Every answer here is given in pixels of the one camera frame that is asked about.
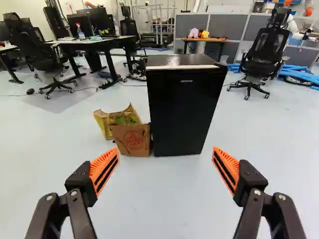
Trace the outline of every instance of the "black mesh office chair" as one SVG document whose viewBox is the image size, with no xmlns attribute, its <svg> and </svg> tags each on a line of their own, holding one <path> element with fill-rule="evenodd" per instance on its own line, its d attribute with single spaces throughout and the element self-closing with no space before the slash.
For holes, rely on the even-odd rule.
<svg viewBox="0 0 319 239">
<path fill-rule="evenodd" d="M 136 40 L 135 40 L 136 44 L 135 44 L 134 48 L 131 49 L 131 53 L 133 56 L 133 63 L 137 63 L 138 61 L 136 61 L 134 59 L 134 56 L 137 53 L 136 51 L 143 49 L 145 56 L 146 56 L 146 51 L 142 45 L 141 38 L 140 38 L 140 35 L 138 32 L 138 29 L 136 27 L 136 22 L 135 22 L 135 20 L 132 20 L 132 19 L 121 20 L 120 21 L 120 28 L 121 28 L 120 33 L 122 36 L 136 36 Z"/>
<path fill-rule="evenodd" d="M 53 83 L 45 87 L 39 88 L 39 93 L 43 93 L 43 90 L 49 89 L 45 94 L 46 99 L 50 99 L 50 93 L 55 88 L 66 88 L 69 92 L 73 92 L 72 88 L 65 84 L 74 83 L 75 80 L 57 81 L 56 77 L 61 73 L 63 69 L 63 63 L 67 61 L 66 57 L 56 59 L 56 55 L 50 46 L 43 43 L 35 33 L 33 29 L 26 27 L 19 16 L 15 12 L 3 14 L 3 19 L 12 36 L 12 42 L 18 46 L 23 57 L 26 61 L 38 71 L 43 71 L 51 75 Z"/>
<path fill-rule="evenodd" d="M 239 70 L 245 73 L 242 80 L 248 82 L 237 81 L 235 85 L 227 88 L 244 88 L 247 87 L 247 95 L 245 100 L 250 98 L 251 88 L 264 93 L 265 99 L 268 99 L 270 93 L 260 88 L 262 82 L 260 80 L 273 80 L 278 76 L 286 57 L 282 57 L 284 47 L 289 37 L 289 31 L 281 28 L 261 28 L 252 48 L 248 51 L 242 51 L 243 56 Z"/>
</svg>

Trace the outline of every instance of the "computer mouse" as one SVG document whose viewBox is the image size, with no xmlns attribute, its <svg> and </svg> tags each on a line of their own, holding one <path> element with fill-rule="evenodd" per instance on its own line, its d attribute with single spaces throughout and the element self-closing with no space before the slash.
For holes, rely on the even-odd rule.
<svg viewBox="0 0 319 239">
<path fill-rule="evenodd" d="M 26 91 L 27 95 L 32 95 L 34 93 L 34 88 L 30 88 Z"/>
</svg>

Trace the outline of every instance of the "printed logo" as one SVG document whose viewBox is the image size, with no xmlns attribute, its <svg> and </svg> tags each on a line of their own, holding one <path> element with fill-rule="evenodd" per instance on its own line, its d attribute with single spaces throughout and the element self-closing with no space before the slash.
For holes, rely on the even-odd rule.
<svg viewBox="0 0 319 239">
<path fill-rule="evenodd" d="M 193 80 L 181 80 L 181 83 L 193 83 Z"/>
<path fill-rule="evenodd" d="M 142 148 L 144 139 L 138 132 L 131 130 L 124 134 L 123 142 L 128 148 L 137 150 Z"/>
</svg>

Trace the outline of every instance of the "black desk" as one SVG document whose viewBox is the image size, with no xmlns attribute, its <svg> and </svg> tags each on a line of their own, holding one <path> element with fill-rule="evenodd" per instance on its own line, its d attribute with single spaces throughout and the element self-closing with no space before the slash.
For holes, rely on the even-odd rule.
<svg viewBox="0 0 319 239">
<path fill-rule="evenodd" d="M 19 80 L 15 73 L 13 72 L 11 66 L 7 65 L 7 55 L 6 53 L 10 51 L 14 51 L 19 49 L 17 46 L 11 45 L 7 47 L 0 47 L 0 62 L 4 65 L 5 69 L 9 72 L 11 75 L 12 79 L 9 80 L 10 82 L 17 83 L 17 84 L 23 84 L 23 81 Z"/>
<path fill-rule="evenodd" d="M 227 38 L 215 38 L 215 37 L 209 37 L 209 38 L 183 38 L 184 41 L 184 54 L 187 52 L 187 45 L 189 42 L 199 42 L 199 41 L 204 41 L 204 42 L 217 42 L 220 43 L 220 48 L 219 48 L 219 54 L 218 54 L 218 59 L 217 61 L 220 61 L 221 54 L 223 52 L 223 47 L 224 44 L 228 42 Z"/>
<path fill-rule="evenodd" d="M 47 42 L 46 44 L 59 44 L 59 47 L 62 48 L 63 52 L 68 54 L 68 58 L 72 69 L 75 73 L 75 78 L 81 77 L 84 74 L 80 74 L 79 69 L 77 68 L 72 55 L 70 54 L 71 50 L 87 50 L 91 52 L 104 52 L 108 66 L 110 69 L 111 77 L 113 81 L 117 80 L 116 71 L 112 61 L 110 50 L 113 48 L 124 47 L 125 55 L 128 62 L 129 71 L 132 71 L 132 62 L 130 55 L 130 48 L 135 44 L 135 36 L 120 36 L 118 38 L 103 38 L 102 40 L 92 41 L 92 40 L 57 40 Z"/>
</svg>

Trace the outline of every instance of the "cubicle partition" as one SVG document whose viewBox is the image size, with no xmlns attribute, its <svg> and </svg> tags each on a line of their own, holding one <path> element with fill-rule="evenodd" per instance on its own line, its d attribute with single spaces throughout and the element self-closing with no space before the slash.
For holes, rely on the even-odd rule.
<svg viewBox="0 0 319 239">
<path fill-rule="evenodd" d="M 271 14 L 267 13 L 179 13 L 175 18 L 174 52 L 183 51 L 182 38 L 196 27 L 208 30 L 210 36 L 227 36 L 228 43 L 223 47 L 222 55 L 228 55 L 228 63 L 238 63 L 241 59 L 241 49 L 249 49 L 260 28 L 266 27 L 266 21 Z M 319 16 L 295 16 L 300 31 L 319 25 Z M 220 44 L 206 42 L 205 54 L 217 59 Z M 284 56 L 289 56 L 287 64 L 311 67 L 319 57 L 319 44 L 310 41 L 289 39 L 284 50 Z"/>
</svg>

